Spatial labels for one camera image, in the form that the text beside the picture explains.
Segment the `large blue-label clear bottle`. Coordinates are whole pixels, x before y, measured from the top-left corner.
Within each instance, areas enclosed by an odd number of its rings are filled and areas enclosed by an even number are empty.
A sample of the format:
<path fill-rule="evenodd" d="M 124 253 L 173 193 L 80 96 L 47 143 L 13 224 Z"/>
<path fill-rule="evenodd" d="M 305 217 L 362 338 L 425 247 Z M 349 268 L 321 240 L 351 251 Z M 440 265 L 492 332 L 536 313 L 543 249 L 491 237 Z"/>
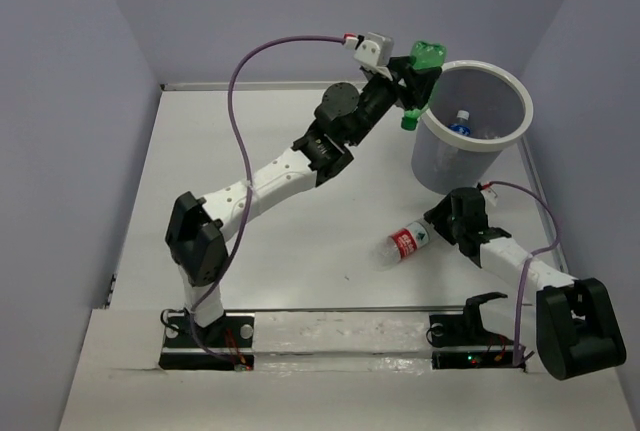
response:
<path fill-rule="evenodd" d="M 469 112 L 459 110 L 455 119 L 449 124 L 448 129 L 456 134 L 469 137 L 471 135 Z"/>

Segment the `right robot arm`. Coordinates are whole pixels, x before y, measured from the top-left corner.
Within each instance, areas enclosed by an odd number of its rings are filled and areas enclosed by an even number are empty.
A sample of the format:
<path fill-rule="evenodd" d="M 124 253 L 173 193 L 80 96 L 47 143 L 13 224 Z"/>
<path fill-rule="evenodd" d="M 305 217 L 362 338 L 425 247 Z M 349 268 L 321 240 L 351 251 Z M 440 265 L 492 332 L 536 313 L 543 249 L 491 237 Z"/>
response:
<path fill-rule="evenodd" d="M 537 258 L 510 233 L 489 224 L 482 187 L 449 192 L 424 213 L 432 229 L 478 268 L 517 290 L 512 362 L 535 353 L 549 374 L 567 380 L 626 362 L 627 351 L 604 283 L 577 279 Z"/>

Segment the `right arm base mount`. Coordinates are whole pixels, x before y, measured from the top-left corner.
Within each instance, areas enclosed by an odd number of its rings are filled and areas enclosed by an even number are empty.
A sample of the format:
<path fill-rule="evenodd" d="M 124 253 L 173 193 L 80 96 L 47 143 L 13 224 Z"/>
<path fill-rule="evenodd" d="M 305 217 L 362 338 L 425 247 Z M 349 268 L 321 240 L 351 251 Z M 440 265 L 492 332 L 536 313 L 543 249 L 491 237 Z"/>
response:
<path fill-rule="evenodd" d="M 429 314 L 425 332 L 435 370 L 519 369 L 514 363 L 513 300 L 501 292 L 468 298 L 459 310 Z"/>

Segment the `green plastic bottle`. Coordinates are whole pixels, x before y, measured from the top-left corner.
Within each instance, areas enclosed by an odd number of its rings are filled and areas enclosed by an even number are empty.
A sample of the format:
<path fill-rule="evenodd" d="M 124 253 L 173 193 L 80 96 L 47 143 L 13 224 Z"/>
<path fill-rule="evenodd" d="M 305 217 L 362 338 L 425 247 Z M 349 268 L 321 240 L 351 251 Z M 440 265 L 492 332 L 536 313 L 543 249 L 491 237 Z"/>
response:
<path fill-rule="evenodd" d="M 411 49 L 410 58 L 415 70 L 423 70 L 432 67 L 441 67 L 446 59 L 447 48 L 439 43 L 416 41 Z M 406 109 L 401 120 L 401 128 L 414 131 L 418 120 L 424 113 L 426 105 Z"/>

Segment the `red-label clear bottle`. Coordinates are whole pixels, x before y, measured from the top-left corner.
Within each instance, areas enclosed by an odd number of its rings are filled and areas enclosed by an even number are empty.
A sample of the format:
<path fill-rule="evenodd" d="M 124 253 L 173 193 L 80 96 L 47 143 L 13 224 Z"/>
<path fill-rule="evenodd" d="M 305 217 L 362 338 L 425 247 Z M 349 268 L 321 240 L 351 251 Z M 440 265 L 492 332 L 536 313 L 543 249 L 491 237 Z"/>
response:
<path fill-rule="evenodd" d="M 376 270 L 387 270 L 417 251 L 426 247 L 433 239 L 433 226 L 420 218 L 384 237 L 372 248 L 373 266 Z"/>

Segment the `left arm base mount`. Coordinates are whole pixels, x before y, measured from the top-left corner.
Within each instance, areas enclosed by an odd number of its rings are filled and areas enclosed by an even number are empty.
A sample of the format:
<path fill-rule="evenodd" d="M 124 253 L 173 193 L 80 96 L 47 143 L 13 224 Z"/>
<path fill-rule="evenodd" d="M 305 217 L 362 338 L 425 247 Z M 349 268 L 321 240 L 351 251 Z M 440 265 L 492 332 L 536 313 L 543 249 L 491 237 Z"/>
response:
<path fill-rule="evenodd" d="M 199 342 L 192 336 L 186 310 L 165 309 L 159 367 L 176 371 L 251 371 L 254 368 L 255 314 L 225 312 L 213 324 L 195 326 Z"/>

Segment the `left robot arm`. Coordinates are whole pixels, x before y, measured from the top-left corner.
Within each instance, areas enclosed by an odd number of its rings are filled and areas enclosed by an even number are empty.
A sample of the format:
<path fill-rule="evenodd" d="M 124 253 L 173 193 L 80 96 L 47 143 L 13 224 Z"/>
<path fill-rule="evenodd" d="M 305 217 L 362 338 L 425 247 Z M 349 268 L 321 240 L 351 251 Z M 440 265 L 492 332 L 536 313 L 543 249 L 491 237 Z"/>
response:
<path fill-rule="evenodd" d="M 224 308 L 219 284 L 230 267 L 246 225 L 284 200 L 326 183 L 353 160 L 359 145 L 394 106 L 423 110 L 442 73 L 444 57 L 413 53 L 368 71 L 363 89 L 339 82 L 327 88 L 305 133 L 247 179 L 214 193 L 186 192 L 173 206 L 165 242 L 179 266 L 189 320 L 186 332 L 209 346 L 221 334 Z"/>

